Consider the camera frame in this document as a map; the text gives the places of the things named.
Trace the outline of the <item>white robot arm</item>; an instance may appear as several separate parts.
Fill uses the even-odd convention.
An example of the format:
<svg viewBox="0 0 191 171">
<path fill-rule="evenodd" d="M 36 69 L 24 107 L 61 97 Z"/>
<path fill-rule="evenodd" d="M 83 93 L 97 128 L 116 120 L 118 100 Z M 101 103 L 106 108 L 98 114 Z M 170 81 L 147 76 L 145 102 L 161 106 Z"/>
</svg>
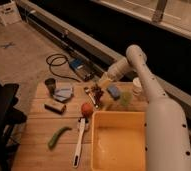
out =
<svg viewBox="0 0 191 171">
<path fill-rule="evenodd" d="M 148 101 L 146 109 L 146 171 L 191 171 L 191 145 L 185 112 L 170 98 L 146 64 L 146 54 L 130 45 L 126 56 L 99 79 L 101 87 L 134 70 Z"/>
</svg>

